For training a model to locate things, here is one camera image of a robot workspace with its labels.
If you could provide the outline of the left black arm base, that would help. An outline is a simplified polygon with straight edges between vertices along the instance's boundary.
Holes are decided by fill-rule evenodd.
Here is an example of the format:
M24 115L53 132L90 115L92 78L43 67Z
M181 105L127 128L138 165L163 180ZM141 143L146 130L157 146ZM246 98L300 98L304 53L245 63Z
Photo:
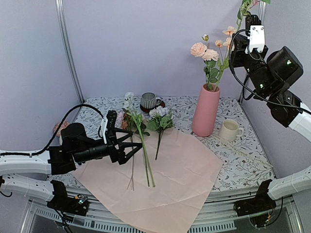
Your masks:
M53 197L47 202L48 208L69 214L86 216L89 208L88 200L80 203L79 198L69 197L65 185L60 181L52 180L51 184L53 186Z

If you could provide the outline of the pink wrapping paper sheet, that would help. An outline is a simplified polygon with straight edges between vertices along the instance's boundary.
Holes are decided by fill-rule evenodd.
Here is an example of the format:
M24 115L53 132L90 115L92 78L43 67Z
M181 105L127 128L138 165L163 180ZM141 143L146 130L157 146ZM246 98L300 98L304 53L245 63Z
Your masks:
M108 157L73 175L121 221L147 233L185 233L210 194L223 165L196 137L168 129L146 137L124 165Z

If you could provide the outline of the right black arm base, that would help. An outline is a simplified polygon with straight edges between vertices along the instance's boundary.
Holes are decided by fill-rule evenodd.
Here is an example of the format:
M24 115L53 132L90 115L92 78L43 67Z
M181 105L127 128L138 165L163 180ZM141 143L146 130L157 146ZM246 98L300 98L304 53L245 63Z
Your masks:
M271 211L262 216L255 216L250 218L251 224L256 228L263 228L269 225L272 218L272 213L275 211L276 202L268 195L268 187L272 182L271 179L264 181L259 186L256 195L250 199L239 200L234 203L234 210L238 216L246 216L258 214L264 211Z

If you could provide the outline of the cream printed ribbon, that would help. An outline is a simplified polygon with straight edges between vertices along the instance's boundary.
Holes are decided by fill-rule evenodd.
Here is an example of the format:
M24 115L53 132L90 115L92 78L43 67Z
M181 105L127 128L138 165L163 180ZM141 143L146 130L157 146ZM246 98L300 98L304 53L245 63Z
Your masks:
M260 157L260 154L256 151L248 151L243 148L238 148L234 146L231 142L217 136L217 135L211 135L211 138L217 139L218 141L222 142L226 147L231 149L232 151L238 153L241 156L247 157L250 160L256 161L260 164L262 164L265 167L273 168L273 166L267 161L267 159L262 159Z

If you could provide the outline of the white ranunculus flower stem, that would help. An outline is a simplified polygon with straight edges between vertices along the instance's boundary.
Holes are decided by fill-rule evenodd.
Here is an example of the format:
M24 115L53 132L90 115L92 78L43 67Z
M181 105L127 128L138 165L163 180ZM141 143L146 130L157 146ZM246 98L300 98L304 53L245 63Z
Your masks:
M145 136L149 136L150 134L145 131L146 125L143 122L143 115L139 114L135 108L134 94L132 92L125 93L122 110L124 112L122 128L128 131L132 131L139 136L143 149L143 161L145 166L147 185L155 187L156 184L144 140Z

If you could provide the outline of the pink rose flower stem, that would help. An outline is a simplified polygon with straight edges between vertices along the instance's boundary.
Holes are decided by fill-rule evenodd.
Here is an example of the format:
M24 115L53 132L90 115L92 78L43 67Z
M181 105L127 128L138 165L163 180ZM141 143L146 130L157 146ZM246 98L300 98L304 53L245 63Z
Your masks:
M217 51L209 48L209 36L207 34L204 34L201 38L203 42L193 44L190 53L194 57L202 58L205 64L206 90L215 91L216 87L214 84L217 83L217 76L219 74L219 69L216 67L219 61L219 54Z

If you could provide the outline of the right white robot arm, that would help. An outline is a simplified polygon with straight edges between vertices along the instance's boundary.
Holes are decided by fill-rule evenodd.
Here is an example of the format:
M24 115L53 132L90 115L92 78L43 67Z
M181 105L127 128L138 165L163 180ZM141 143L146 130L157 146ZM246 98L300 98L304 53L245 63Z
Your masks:
M287 46L303 65L304 73L290 88L307 106L311 105L311 40L307 36L283 33L267 33L269 52ZM266 103L251 99L243 103L243 109L259 137L274 167L277 178L283 178L306 169L311 164L310 142L275 121Z

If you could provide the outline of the peach blossom flower stem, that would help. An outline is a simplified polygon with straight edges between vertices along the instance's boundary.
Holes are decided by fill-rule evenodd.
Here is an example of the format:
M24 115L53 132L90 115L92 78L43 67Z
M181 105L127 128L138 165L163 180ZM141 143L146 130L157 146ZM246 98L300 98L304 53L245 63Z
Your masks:
M215 41L215 46L219 50L220 58L217 61L217 66L219 68L219 72L217 75L216 89L219 87L220 80L224 71L229 67L228 64L228 52L230 49L232 36L237 31L237 29L233 26L228 26L226 30L223 31L223 34L226 35L226 39L224 41L218 39Z

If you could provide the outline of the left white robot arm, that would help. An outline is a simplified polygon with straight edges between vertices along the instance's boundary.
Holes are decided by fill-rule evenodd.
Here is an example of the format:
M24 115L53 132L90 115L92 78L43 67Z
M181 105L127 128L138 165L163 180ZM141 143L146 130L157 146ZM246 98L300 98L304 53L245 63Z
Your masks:
M31 151L1 152L0 189L16 191L44 201L53 200L62 211L72 207L72 200L63 192L63 183L52 184L24 177L24 173L63 175L76 170L77 165L87 161L99 160L106 156L111 162L123 165L142 148L141 143L126 140L132 132L110 127L104 130L102 139L87 137L81 123L73 123L61 130L62 145L52 146L42 153Z

